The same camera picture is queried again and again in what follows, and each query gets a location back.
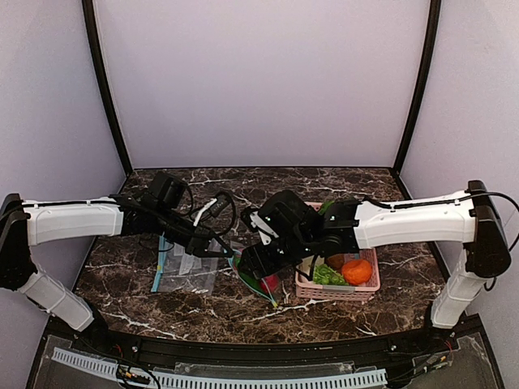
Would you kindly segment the small green cucumber toy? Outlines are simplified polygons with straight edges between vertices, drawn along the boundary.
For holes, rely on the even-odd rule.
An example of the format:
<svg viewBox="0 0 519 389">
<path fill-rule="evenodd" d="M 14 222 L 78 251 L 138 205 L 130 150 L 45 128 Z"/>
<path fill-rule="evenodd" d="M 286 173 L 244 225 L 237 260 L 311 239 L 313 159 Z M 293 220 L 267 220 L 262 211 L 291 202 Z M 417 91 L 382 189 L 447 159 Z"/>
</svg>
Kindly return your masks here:
<svg viewBox="0 0 519 389">
<path fill-rule="evenodd" d="M 247 285 L 248 288 L 254 289 L 256 291 L 262 292 L 263 289 L 260 286 L 258 280 L 256 280 L 253 276 L 249 276 L 243 271 L 238 271 L 239 278 Z"/>
</svg>

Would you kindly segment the pink red fruit toy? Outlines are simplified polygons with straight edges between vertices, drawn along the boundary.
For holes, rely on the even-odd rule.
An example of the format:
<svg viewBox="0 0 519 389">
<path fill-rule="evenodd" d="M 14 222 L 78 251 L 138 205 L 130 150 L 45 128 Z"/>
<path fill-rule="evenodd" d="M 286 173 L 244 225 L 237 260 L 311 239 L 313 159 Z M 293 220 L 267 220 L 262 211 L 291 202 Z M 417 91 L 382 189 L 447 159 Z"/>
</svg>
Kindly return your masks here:
<svg viewBox="0 0 519 389">
<path fill-rule="evenodd" d="M 265 276 L 259 281 L 259 286 L 265 294 L 275 294 L 279 289 L 280 279 L 277 274 Z"/>
</svg>

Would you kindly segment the clear zip bag blue zipper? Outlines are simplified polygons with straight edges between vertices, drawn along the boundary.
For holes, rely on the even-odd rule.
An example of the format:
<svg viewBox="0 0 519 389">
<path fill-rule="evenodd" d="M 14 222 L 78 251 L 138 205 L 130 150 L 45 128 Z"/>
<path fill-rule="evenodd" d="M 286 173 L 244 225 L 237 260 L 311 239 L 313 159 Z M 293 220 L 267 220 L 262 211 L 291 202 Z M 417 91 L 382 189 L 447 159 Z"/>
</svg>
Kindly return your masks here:
<svg viewBox="0 0 519 389">
<path fill-rule="evenodd" d="M 269 301 L 277 309 L 281 300 L 281 280 L 278 275 L 264 277 L 260 280 L 249 276 L 239 268 L 242 259 L 242 249 L 234 249 L 234 256 L 228 259 L 229 265 L 235 275 L 246 285 L 246 287 L 259 297 Z"/>
</svg>

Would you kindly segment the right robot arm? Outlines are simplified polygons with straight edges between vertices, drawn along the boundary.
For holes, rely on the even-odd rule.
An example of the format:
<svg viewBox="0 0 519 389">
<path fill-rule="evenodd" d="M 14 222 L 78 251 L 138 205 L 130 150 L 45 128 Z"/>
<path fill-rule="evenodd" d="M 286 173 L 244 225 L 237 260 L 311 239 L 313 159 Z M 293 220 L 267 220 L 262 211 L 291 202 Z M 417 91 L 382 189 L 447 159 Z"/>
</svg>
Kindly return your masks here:
<svg viewBox="0 0 519 389">
<path fill-rule="evenodd" d="M 401 243 L 460 242 L 457 267 L 432 302 L 428 324 L 450 330 L 484 284 L 511 265 L 508 243 L 493 203 L 495 192 L 479 180 L 466 190 L 430 199 L 379 202 L 365 198 L 334 201 L 314 208 L 293 191 L 273 195 L 242 221 L 261 241 L 242 252 L 241 273 L 261 280 L 309 257 L 353 254 Z"/>
</svg>

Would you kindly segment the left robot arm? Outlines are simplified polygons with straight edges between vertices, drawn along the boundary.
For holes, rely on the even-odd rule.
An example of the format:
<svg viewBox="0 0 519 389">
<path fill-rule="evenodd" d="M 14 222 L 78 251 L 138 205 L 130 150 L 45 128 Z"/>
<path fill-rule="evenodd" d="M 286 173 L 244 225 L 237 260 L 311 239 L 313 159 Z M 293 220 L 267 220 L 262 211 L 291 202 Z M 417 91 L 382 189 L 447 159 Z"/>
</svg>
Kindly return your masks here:
<svg viewBox="0 0 519 389">
<path fill-rule="evenodd" d="M 71 329 L 83 332 L 96 321 L 93 308 L 32 261 L 31 247 L 77 237 L 156 234 L 186 254 L 230 258 L 221 234 L 177 212 L 188 184 L 159 172 L 139 196 L 115 194 L 63 202 L 24 201 L 9 194 L 1 206 L 1 287 L 25 295 Z"/>
</svg>

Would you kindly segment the pink plastic basket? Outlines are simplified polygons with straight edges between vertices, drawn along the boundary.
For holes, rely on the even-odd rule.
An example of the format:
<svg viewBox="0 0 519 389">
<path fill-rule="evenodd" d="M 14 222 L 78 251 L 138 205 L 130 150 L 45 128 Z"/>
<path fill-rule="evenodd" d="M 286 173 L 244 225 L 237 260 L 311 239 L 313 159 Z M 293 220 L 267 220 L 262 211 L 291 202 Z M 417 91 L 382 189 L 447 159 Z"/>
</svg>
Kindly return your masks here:
<svg viewBox="0 0 519 389">
<path fill-rule="evenodd" d="M 294 275 L 294 283 L 296 295 L 300 298 L 314 300 L 336 300 L 336 301 L 369 301 L 380 290 L 380 271 L 377 254 L 374 248 L 368 248 L 364 243 L 360 243 L 356 237 L 355 228 L 349 232 L 351 237 L 346 238 L 346 242 L 350 245 L 342 254 L 344 263 L 354 260 L 366 260 L 371 266 L 371 277 L 364 283 L 359 285 L 337 285 L 337 284 L 317 284 L 313 279 L 308 280 L 298 271 L 308 275 L 311 270 L 313 253 L 310 253 L 302 259 L 302 262 L 296 266 L 297 271 Z"/>
</svg>

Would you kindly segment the green grapes toy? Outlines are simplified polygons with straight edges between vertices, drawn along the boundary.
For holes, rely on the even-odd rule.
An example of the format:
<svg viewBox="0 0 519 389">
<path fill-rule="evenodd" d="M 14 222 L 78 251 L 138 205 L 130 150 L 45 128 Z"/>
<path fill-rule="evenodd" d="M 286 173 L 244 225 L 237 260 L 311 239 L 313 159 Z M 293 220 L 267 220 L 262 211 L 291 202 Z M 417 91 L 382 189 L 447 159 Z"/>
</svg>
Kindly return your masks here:
<svg viewBox="0 0 519 389">
<path fill-rule="evenodd" d="M 321 285 L 346 286 L 348 284 L 342 274 L 326 264 L 315 267 L 312 280 L 315 284 Z"/>
</svg>

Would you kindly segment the brown potato toy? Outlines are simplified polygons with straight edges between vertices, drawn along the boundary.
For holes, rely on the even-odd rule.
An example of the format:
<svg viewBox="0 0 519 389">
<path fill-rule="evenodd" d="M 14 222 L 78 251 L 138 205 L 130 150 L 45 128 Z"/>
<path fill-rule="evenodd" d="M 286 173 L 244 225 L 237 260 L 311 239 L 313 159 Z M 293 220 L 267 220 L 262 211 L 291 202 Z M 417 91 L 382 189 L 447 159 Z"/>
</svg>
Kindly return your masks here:
<svg viewBox="0 0 519 389">
<path fill-rule="evenodd" d="M 327 257 L 324 263 L 335 271 L 340 271 L 345 263 L 345 256 L 343 254 L 335 254 Z"/>
</svg>

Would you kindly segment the green leaf sprig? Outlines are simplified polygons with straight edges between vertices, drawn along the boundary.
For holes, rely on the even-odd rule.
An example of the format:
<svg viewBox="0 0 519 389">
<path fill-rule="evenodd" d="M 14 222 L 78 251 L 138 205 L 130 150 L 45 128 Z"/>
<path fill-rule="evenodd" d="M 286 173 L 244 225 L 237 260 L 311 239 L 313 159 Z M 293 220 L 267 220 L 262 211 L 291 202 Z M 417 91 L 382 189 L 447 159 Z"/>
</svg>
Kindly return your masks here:
<svg viewBox="0 0 519 389">
<path fill-rule="evenodd" d="M 320 215 L 322 215 L 322 216 L 325 215 L 326 212 L 330 209 L 330 207 L 331 207 L 334 203 L 335 203 L 334 200 L 329 200 L 329 201 L 325 201 L 325 202 L 321 203 L 320 208 L 319 208 L 319 210 L 318 210 L 318 213 L 319 213 Z"/>
</svg>

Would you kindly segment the orange carrot toy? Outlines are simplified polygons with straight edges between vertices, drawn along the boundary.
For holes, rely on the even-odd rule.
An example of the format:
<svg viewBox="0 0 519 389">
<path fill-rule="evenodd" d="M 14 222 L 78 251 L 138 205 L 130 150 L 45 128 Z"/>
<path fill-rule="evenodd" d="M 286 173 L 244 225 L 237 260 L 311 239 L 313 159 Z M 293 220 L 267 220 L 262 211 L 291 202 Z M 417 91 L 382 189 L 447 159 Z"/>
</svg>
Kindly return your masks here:
<svg viewBox="0 0 519 389">
<path fill-rule="evenodd" d="M 365 259 L 352 260 L 342 266 L 341 274 L 346 283 L 357 286 L 370 280 L 372 266 Z"/>
</svg>

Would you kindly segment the black front rail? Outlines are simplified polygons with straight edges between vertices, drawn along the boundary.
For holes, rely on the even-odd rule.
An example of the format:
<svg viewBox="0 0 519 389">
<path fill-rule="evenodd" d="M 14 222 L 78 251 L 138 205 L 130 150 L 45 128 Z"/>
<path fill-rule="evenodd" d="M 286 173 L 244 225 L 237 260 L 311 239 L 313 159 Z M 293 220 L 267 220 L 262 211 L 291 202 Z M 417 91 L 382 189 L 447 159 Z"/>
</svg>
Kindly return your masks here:
<svg viewBox="0 0 519 389">
<path fill-rule="evenodd" d="M 177 363 L 237 366 L 310 365 L 353 361 L 355 365 L 390 368 L 409 366 L 425 356 L 417 332 L 353 340 L 302 344 L 218 344 L 135 336 L 119 331 L 99 331 L 89 337 L 101 350 L 121 350 L 140 365 L 172 367 Z"/>
</svg>

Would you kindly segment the black frame post left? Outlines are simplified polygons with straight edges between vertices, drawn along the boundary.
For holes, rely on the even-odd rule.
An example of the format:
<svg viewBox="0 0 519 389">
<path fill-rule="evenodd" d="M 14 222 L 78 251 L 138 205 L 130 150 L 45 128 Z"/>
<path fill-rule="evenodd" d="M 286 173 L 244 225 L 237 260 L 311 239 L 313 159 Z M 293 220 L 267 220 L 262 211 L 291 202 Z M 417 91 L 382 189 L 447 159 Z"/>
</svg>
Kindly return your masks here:
<svg viewBox="0 0 519 389">
<path fill-rule="evenodd" d="M 115 109 L 114 99 L 110 90 L 109 79 L 103 58 L 101 39 L 97 28 L 96 11 L 93 0 L 81 2 L 84 15 L 84 25 L 88 38 L 92 64 L 97 80 L 97 87 L 101 96 L 101 102 L 105 111 L 105 117 L 109 125 L 110 134 L 114 142 L 119 162 L 126 177 L 129 177 L 134 169 L 127 151 L 118 115 Z"/>
</svg>

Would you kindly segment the black frame post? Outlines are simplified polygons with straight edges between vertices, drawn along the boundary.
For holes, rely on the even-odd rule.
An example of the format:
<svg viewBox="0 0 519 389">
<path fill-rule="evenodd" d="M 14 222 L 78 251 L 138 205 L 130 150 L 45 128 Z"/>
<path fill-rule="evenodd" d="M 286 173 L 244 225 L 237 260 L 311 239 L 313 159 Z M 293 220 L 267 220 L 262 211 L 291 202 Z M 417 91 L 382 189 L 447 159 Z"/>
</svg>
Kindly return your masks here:
<svg viewBox="0 0 519 389">
<path fill-rule="evenodd" d="M 109 125 L 110 134 L 114 142 L 119 162 L 126 177 L 129 177 L 134 169 L 127 151 L 118 115 L 115 109 L 114 99 L 110 90 L 109 79 L 103 58 L 101 39 L 97 28 L 96 11 L 93 0 L 81 2 L 84 15 L 84 25 L 88 38 L 92 64 L 97 80 L 97 87 L 101 96 L 101 102 L 105 111 L 105 117 Z"/>
<path fill-rule="evenodd" d="M 441 0 L 429 1 L 427 26 L 425 29 L 422 53 L 418 66 L 417 78 L 414 85 L 414 92 L 410 101 L 409 112 L 405 121 L 405 126 L 397 150 L 397 155 L 392 166 L 392 171 L 397 177 L 401 175 L 401 171 L 405 165 L 405 160 L 410 149 L 411 141 L 413 139 L 415 127 L 418 121 L 418 116 L 420 114 L 422 99 L 426 91 L 428 76 L 435 50 L 435 40 L 440 23 L 441 5 Z"/>
</svg>

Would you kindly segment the black frame post right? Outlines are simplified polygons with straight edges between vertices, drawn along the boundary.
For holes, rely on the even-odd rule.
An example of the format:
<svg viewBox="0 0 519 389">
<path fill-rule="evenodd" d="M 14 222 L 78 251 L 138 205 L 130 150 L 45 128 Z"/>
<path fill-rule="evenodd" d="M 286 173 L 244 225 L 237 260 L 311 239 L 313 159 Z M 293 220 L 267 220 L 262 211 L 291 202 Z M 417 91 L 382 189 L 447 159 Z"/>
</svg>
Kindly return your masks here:
<svg viewBox="0 0 519 389">
<path fill-rule="evenodd" d="M 413 139 L 415 127 L 418 121 L 418 116 L 420 114 L 422 99 L 426 91 L 428 76 L 435 50 L 435 40 L 440 23 L 441 5 L 441 0 L 429 1 L 427 26 L 425 29 L 422 53 L 418 66 L 417 78 L 414 85 L 414 92 L 410 101 L 409 112 L 405 121 L 405 126 L 397 150 L 397 155 L 392 166 L 392 171 L 397 177 L 401 175 L 401 171 L 405 165 L 405 160 L 410 149 L 411 141 Z"/>
</svg>

